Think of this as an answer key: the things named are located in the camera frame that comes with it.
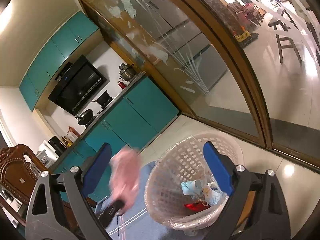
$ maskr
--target cabinet handle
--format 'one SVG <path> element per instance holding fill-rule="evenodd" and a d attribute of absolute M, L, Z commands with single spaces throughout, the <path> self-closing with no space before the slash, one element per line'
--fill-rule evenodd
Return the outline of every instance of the cabinet handle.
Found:
<path fill-rule="evenodd" d="M 77 152 L 77 154 L 78 154 L 80 157 L 84 158 L 83 155 L 82 155 L 80 152 Z"/>
<path fill-rule="evenodd" d="M 132 101 L 129 98 L 125 98 L 129 101 L 130 104 L 134 105 L 134 103 L 132 103 Z"/>
<path fill-rule="evenodd" d="M 103 125 L 104 128 L 109 129 L 107 124 L 105 124 L 104 122 L 101 122 L 101 124 Z"/>
<path fill-rule="evenodd" d="M 104 120 L 105 122 L 106 122 L 106 124 L 108 125 L 108 126 L 110 126 L 111 127 L 111 125 L 106 121 L 106 120 Z"/>

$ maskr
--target laundry basket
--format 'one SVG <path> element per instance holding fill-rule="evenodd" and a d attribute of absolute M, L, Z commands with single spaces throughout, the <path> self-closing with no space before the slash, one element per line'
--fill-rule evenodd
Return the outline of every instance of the laundry basket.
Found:
<path fill-rule="evenodd" d="M 207 170 L 202 153 L 207 141 L 235 165 L 244 165 L 238 143 L 221 131 L 202 132 L 178 142 L 157 161 L 146 184 L 146 208 L 156 222 L 190 234 L 212 225 L 218 218 L 228 200 L 227 194 L 224 193 L 216 205 L 195 213 L 184 206 L 194 201 L 191 196 L 183 195 L 181 189 L 181 182 L 200 179 Z"/>

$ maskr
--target bolt head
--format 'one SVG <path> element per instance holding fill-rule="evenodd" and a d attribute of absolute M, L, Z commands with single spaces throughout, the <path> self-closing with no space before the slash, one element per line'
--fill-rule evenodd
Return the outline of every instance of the bolt head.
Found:
<path fill-rule="evenodd" d="M 242 171 L 245 170 L 245 167 L 242 166 L 242 165 L 237 165 L 237 166 L 236 166 L 236 169 L 237 169 L 237 171 L 242 172 Z"/>
<path fill-rule="evenodd" d="M 76 172 L 79 171 L 79 167 L 78 167 L 78 166 L 73 166 L 73 167 L 70 168 L 70 171 L 71 171 L 72 173 L 76 173 Z"/>
<path fill-rule="evenodd" d="M 46 177 L 49 175 L 49 172 L 48 171 L 43 171 L 41 172 L 41 177 Z"/>
<path fill-rule="evenodd" d="M 274 176 L 275 175 L 275 172 L 273 170 L 268 170 L 267 173 L 268 173 L 269 176 Z"/>

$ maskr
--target kitchen counter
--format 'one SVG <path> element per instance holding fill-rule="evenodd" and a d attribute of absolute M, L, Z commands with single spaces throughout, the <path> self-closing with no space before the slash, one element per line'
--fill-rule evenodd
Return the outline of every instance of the kitchen counter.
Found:
<path fill-rule="evenodd" d="M 121 100 L 123 95 L 127 93 L 134 85 L 145 76 L 145 72 L 141 72 L 138 76 L 130 82 L 129 85 L 125 89 L 123 89 L 107 106 L 104 108 L 101 113 L 94 119 L 94 121 L 89 125 L 87 129 L 80 135 L 80 137 L 72 144 L 70 148 L 68 148 L 60 157 L 59 159 L 49 168 L 51 172 L 53 172 L 61 163 L 62 161 L 68 156 L 68 154 L 77 146 L 77 144 L 92 130 L 95 124 L 105 116 L 105 114 L 110 110 L 110 108 L 118 101 Z"/>

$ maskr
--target red fire extinguisher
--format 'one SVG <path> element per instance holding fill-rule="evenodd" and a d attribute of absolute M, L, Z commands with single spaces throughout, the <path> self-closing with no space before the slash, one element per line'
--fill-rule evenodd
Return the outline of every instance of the red fire extinguisher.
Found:
<path fill-rule="evenodd" d="M 120 82 L 118 80 L 118 86 L 121 87 L 122 89 L 125 89 L 125 87 L 127 86 L 126 84 L 124 84 L 122 81 Z"/>

